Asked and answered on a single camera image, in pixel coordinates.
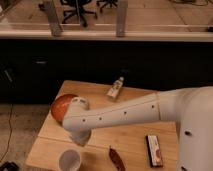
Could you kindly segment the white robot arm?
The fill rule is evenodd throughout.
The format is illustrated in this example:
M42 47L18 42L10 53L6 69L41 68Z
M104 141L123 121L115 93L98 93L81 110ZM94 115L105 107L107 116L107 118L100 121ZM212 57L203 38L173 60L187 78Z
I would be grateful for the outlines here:
M180 124L177 171L213 171L213 86L155 92L105 108L71 100L62 125L85 145L93 129L173 121Z

